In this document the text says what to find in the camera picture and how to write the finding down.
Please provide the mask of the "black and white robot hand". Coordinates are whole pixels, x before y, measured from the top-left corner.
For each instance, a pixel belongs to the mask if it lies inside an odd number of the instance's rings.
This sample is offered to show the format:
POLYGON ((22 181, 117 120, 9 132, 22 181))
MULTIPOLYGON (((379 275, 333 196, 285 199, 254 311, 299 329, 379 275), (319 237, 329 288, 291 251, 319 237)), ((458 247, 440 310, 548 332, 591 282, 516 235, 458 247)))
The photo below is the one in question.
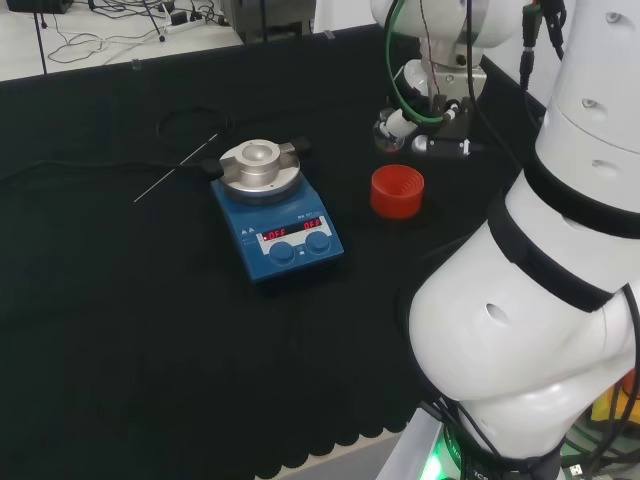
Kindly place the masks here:
POLYGON ((391 92, 373 134, 379 149, 400 151, 406 144, 422 156, 463 158, 470 154, 474 115, 470 89, 482 92, 486 73, 458 54, 451 65, 413 59, 398 71, 387 69, 391 92))

